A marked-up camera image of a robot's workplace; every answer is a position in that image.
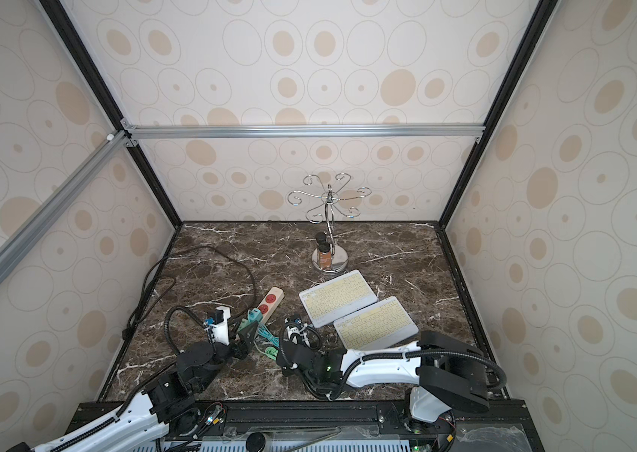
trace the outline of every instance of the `black cable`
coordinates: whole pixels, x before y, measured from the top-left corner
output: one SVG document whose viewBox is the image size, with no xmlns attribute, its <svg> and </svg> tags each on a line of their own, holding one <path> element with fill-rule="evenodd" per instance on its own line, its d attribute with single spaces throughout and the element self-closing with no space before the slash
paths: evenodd
<svg viewBox="0 0 637 452">
<path fill-rule="evenodd" d="M 482 365 L 489 367 L 490 369 L 495 371 L 495 374 L 497 376 L 497 383 L 488 385 L 487 389 L 502 388 L 507 383 L 507 374 L 504 373 L 502 367 L 498 366 L 495 362 L 490 361 L 489 359 L 485 359 L 484 357 L 480 357 L 471 353 L 436 349 L 410 351 L 406 353 L 406 356 L 404 356 L 404 353 L 374 353 L 364 355 L 363 357 L 356 359 L 349 365 L 349 367 L 346 368 L 346 370 L 344 371 L 344 376 L 341 378 L 341 383 L 339 383 L 339 387 L 331 394 L 329 394 L 329 400 L 336 400 L 341 395 L 341 392 L 343 392 L 344 386 L 346 386 L 346 382 L 349 379 L 351 372 L 353 372 L 354 369 L 361 364 L 361 362 L 373 361 L 374 359 L 411 359 L 432 356 L 472 359 L 473 361 L 477 361 Z"/>
<path fill-rule="evenodd" d="M 278 351 L 281 354 L 281 356 L 283 357 L 283 360 L 286 361 L 286 364 L 290 363 L 290 366 L 293 366 L 293 362 L 288 360 L 288 357 L 286 356 L 286 350 L 284 350 L 283 348 L 283 335 L 286 332 L 286 330 L 288 329 L 288 323 L 284 326 L 283 331 L 281 332 L 281 336 L 278 338 Z"/>
<path fill-rule="evenodd" d="M 173 276 L 168 276 L 168 275 L 163 275 L 160 276 L 160 278 L 169 278 L 172 280 L 172 282 L 170 283 L 170 286 L 168 286 L 167 289 L 165 289 L 163 291 L 162 294 L 158 295 L 158 297 L 155 299 L 155 301 L 150 305 L 150 307 L 147 309 L 147 311 L 145 311 L 145 313 L 142 315 L 142 317 L 140 317 L 138 319 L 138 321 L 135 323 L 136 325 L 140 325 L 146 318 L 148 318 L 148 315 L 150 315 L 150 312 L 153 310 L 153 308 L 155 307 L 156 304 L 158 304 L 158 302 L 160 300 L 163 299 L 164 296 L 167 295 L 168 292 L 170 292 L 170 290 L 178 283 L 178 280 L 175 279 L 175 277 Z M 127 319 L 128 323 L 130 323 L 130 320 L 133 318 L 133 315 L 130 315 L 130 319 Z"/>
<path fill-rule="evenodd" d="M 125 398 L 125 402 L 122 403 L 122 405 L 120 406 L 120 408 L 117 410 L 117 412 L 115 413 L 115 415 L 117 417 L 120 417 L 123 415 L 123 413 L 125 412 L 125 410 L 127 410 L 127 408 L 130 406 L 130 403 L 133 401 L 133 399 L 135 398 L 135 396 L 138 394 L 138 392 L 140 392 L 148 383 L 150 383 L 151 381 L 155 380 L 157 377 L 159 377 L 160 375 L 163 374 L 163 372 L 165 372 L 166 370 L 168 370 L 169 368 L 173 367 L 175 365 L 175 361 L 168 363 L 165 366 L 162 366 L 160 369 L 158 369 L 153 375 L 151 375 L 150 377 L 147 378 L 147 380 L 141 382 L 140 384 L 138 384 L 137 386 L 135 386 L 133 388 L 133 390 L 127 394 L 127 397 Z"/>
<path fill-rule="evenodd" d="M 55 447 L 54 449 L 52 449 L 52 452 L 60 452 L 61 450 L 65 450 L 68 447 L 72 447 L 75 444 L 77 444 L 78 442 L 84 440 L 85 438 L 88 438 L 88 437 L 96 434 L 100 430 L 106 428 L 107 426 L 109 426 L 113 422 L 115 422 L 115 418 L 111 417 L 110 419 L 108 419 L 108 420 L 96 425 L 95 427 L 89 429 L 87 432 L 80 433 L 78 436 L 75 436 L 73 439 L 70 439 L 69 441 L 65 441 L 64 443 L 60 444 L 58 447 Z"/>
<path fill-rule="evenodd" d="M 198 450 L 201 447 L 200 444 L 196 444 L 196 447 L 197 447 L 196 449 L 186 448 L 186 446 L 188 444 L 193 443 L 195 441 L 196 440 L 191 438 L 191 439 L 185 441 L 184 443 L 180 443 L 180 444 L 178 444 L 176 446 L 172 446 L 172 447 L 169 447 L 169 448 L 165 449 L 165 452 L 187 452 L 188 450 Z"/>
<path fill-rule="evenodd" d="M 197 314 L 186 306 L 173 306 L 168 310 L 168 312 L 165 313 L 165 320 L 163 321 L 163 334 L 165 335 L 165 341 L 168 343 L 168 346 L 173 351 L 175 356 L 178 356 L 180 354 L 180 349 L 176 347 L 175 342 L 173 341 L 173 338 L 170 335 L 170 318 L 173 316 L 175 311 L 185 312 L 187 316 L 190 318 L 190 320 L 194 321 L 198 326 L 200 326 L 203 329 L 205 329 L 205 322 L 202 321 L 200 318 L 198 318 Z M 208 341 L 210 342 L 211 334 L 208 331 L 206 332 L 208 333 Z"/>
<path fill-rule="evenodd" d="M 303 387 L 309 394 L 321 400 L 326 398 L 327 394 L 321 394 L 317 392 L 317 390 L 314 388 L 312 383 L 308 381 L 308 377 L 304 375 L 303 372 L 296 370 L 296 374 L 298 374 L 298 376 L 301 377 L 301 381 L 303 382 Z"/>
<path fill-rule="evenodd" d="M 307 331 L 309 331 L 310 333 L 314 334 L 314 336 L 316 337 L 316 340 L 318 341 L 318 344 L 316 345 L 315 348 L 314 347 L 310 347 L 310 346 L 309 346 L 309 348 L 311 350 L 320 350 L 322 348 L 322 346 L 323 346 L 323 339 L 321 338 L 321 335 L 319 334 L 318 331 L 316 331 L 316 329 L 313 326 L 306 325 L 305 327 L 306 327 Z"/>
<path fill-rule="evenodd" d="M 455 434 L 457 433 L 457 424 L 456 424 L 456 420 L 455 420 L 455 417 L 454 417 L 454 413 L 452 413 L 451 410 L 445 411 L 444 412 L 444 416 L 445 417 L 439 416 L 436 420 L 442 420 L 442 421 L 446 422 L 450 426 L 452 431 L 447 434 L 447 444 L 445 444 L 444 447 L 439 449 L 438 452 L 447 452 L 449 449 L 452 448 L 452 446 L 454 445 L 454 442 L 456 440 Z"/>
<path fill-rule="evenodd" d="M 234 263 L 234 264 L 238 264 L 239 266 L 245 268 L 245 271 L 248 272 L 248 276 L 251 277 L 251 286 L 253 287 L 253 303 L 248 304 L 246 303 L 245 309 L 242 312 L 239 312 L 238 314 L 233 314 L 231 315 L 231 323 L 234 323 L 234 327 L 233 327 L 233 334 L 235 334 L 235 332 L 238 330 L 238 327 L 240 326 L 240 319 L 245 317 L 245 315 L 248 313 L 249 310 L 253 309 L 254 307 L 258 307 L 259 305 L 259 291 L 256 287 L 256 277 L 253 276 L 253 272 L 251 272 L 251 269 L 248 268 L 247 265 L 245 265 L 244 263 L 242 263 L 241 261 L 238 261 L 236 259 L 231 258 L 230 256 L 224 254 L 222 251 L 220 251 L 219 249 L 211 246 L 211 245 L 198 245 L 195 247 L 190 247 L 187 249 L 182 249 L 180 251 L 176 251 L 174 253 L 169 254 L 168 256 L 165 256 L 164 258 L 158 260 L 158 262 L 154 263 L 152 267 L 150 267 L 150 269 L 147 271 L 147 273 L 145 274 L 145 277 L 142 280 L 142 289 L 141 289 L 141 294 L 144 296 L 145 295 L 145 288 L 148 285 L 148 277 L 150 276 L 150 273 L 155 269 L 155 267 L 159 266 L 161 263 L 165 262 L 168 259 L 171 258 L 176 258 L 178 256 L 183 256 L 183 255 L 187 255 L 190 254 L 192 252 L 196 252 L 199 251 L 201 249 L 210 249 L 212 251 L 214 251 L 215 253 L 217 253 L 218 255 L 221 255 L 223 258 L 228 259 L 230 262 Z M 155 275 L 153 277 L 153 280 L 155 280 L 156 278 L 158 278 L 159 276 Z M 128 325 L 128 328 L 137 328 L 138 325 Z"/>
</svg>

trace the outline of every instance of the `metal rail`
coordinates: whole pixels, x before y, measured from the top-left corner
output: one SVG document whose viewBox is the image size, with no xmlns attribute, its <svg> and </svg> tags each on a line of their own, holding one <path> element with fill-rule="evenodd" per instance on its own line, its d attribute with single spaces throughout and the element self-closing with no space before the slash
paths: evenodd
<svg viewBox="0 0 637 452">
<path fill-rule="evenodd" d="M 99 148 L 72 173 L 59 189 L 27 220 L 0 248 L 0 284 L 9 276 L 22 258 L 42 238 L 55 221 L 70 207 L 72 201 L 93 180 L 94 176 L 126 144 L 124 131 L 113 132 L 113 139 L 103 141 Z"/>
<path fill-rule="evenodd" d="M 295 126 L 129 126 L 136 139 L 268 137 L 480 137 L 484 124 L 310 124 Z"/>
</svg>

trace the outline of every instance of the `curly metal hook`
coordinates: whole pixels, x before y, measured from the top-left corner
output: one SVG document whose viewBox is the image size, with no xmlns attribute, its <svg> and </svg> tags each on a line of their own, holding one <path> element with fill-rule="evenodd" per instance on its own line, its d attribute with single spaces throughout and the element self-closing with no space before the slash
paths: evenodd
<svg viewBox="0 0 637 452">
<path fill-rule="evenodd" d="M 321 180 L 320 177 L 316 176 L 315 174 L 309 174 L 308 176 L 303 178 L 303 184 L 304 185 L 312 185 L 314 183 L 314 177 L 316 177 L 316 180 L 318 180 L 318 183 L 321 184 L 321 187 L 323 188 L 323 191 L 326 191 L 326 186 L 323 185 L 323 181 Z"/>
<path fill-rule="evenodd" d="M 306 220 L 308 220 L 310 223 L 313 223 L 313 224 L 319 224 L 323 222 L 323 213 L 319 212 L 319 213 L 314 213 L 313 215 L 310 215 L 310 214 L 312 211 L 315 211 L 316 209 L 324 205 L 325 204 L 319 204 L 312 209 L 308 209 L 308 212 L 306 212 Z"/>
<path fill-rule="evenodd" d="M 291 193 L 289 193 L 289 194 L 287 195 L 286 200 L 287 200 L 290 204 L 292 204 L 292 205 L 300 205 L 300 204 L 303 202 L 303 200 L 301 199 L 301 197 L 300 197 L 300 196 L 298 196 L 298 195 L 297 195 L 297 193 L 305 194 L 306 196 L 310 196 L 310 197 L 317 197 L 317 198 L 318 198 L 318 199 L 320 199 L 320 200 L 328 199 L 328 197 L 323 196 L 323 195 L 322 195 L 322 196 L 317 196 L 317 195 L 315 195 L 315 194 L 310 194 L 310 193 L 302 192 L 301 190 L 293 190 Z M 294 199 L 294 200 L 296 200 L 296 202 L 291 201 L 291 196 L 293 196 L 293 199 Z"/>
<path fill-rule="evenodd" d="M 356 218 L 359 215 L 361 215 L 361 212 L 359 211 L 359 209 L 357 209 L 354 206 L 349 207 L 348 212 L 349 213 L 344 213 L 343 211 L 341 211 L 341 209 L 339 209 L 336 205 L 334 206 L 334 208 L 339 211 L 340 214 L 342 214 L 343 216 L 345 216 L 346 218 Z"/>
<path fill-rule="evenodd" d="M 360 188 L 356 189 L 357 193 L 360 193 L 359 196 L 354 196 L 354 197 L 342 197 L 339 198 L 339 201 L 349 201 L 349 200 L 357 200 L 360 199 L 362 197 L 367 197 L 369 194 L 371 194 L 371 189 L 366 187 L 366 186 L 362 186 Z"/>
<path fill-rule="evenodd" d="M 347 186 L 349 182 L 351 182 L 351 178 L 352 178 L 352 177 L 351 177 L 351 174 L 349 174 L 349 173 L 339 173 L 339 174 L 337 174 L 337 175 L 334 177 L 337 181 L 342 181 L 342 180 L 346 179 L 346 178 L 345 178 L 345 176 L 349 176 L 349 180 L 347 180 L 346 182 L 344 182 L 344 184 L 341 186 L 341 188 L 339 188 L 338 190 L 335 190 L 335 192 L 336 192 L 336 193 L 338 193 L 338 192 L 340 192 L 341 190 L 343 190 L 343 189 L 344 189 L 344 187 L 345 187 L 345 186 Z"/>
</svg>

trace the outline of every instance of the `black knob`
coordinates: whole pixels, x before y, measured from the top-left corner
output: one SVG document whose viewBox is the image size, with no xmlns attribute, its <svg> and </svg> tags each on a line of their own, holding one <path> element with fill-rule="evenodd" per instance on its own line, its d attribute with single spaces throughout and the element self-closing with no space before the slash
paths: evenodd
<svg viewBox="0 0 637 452">
<path fill-rule="evenodd" d="M 261 432 L 251 433 L 245 440 L 247 452 L 263 452 L 266 448 L 266 436 Z"/>
</svg>

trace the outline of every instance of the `vent grille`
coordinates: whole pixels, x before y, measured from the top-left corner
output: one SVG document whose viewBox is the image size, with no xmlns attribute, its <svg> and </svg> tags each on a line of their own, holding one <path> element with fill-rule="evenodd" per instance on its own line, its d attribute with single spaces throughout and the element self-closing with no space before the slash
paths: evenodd
<svg viewBox="0 0 637 452">
<path fill-rule="evenodd" d="M 283 452 L 290 448 L 300 446 L 307 440 L 296 441 L 272 441 L 269 452 Z M 181 442 L 170 442 L 163 445 L 164 449 L 176 446 Z M 141 446 L 133 449 L 133 452 L 156 452 L 155 445 Z M 223 443 L 221 441 L 205 441 L 201 446 L 201 452 L 246 452 L 243 441 Z M 327 440 L 313 446 L 305 447 L 299 452 L 410 452 L 408 440 Z"/>
</svg>

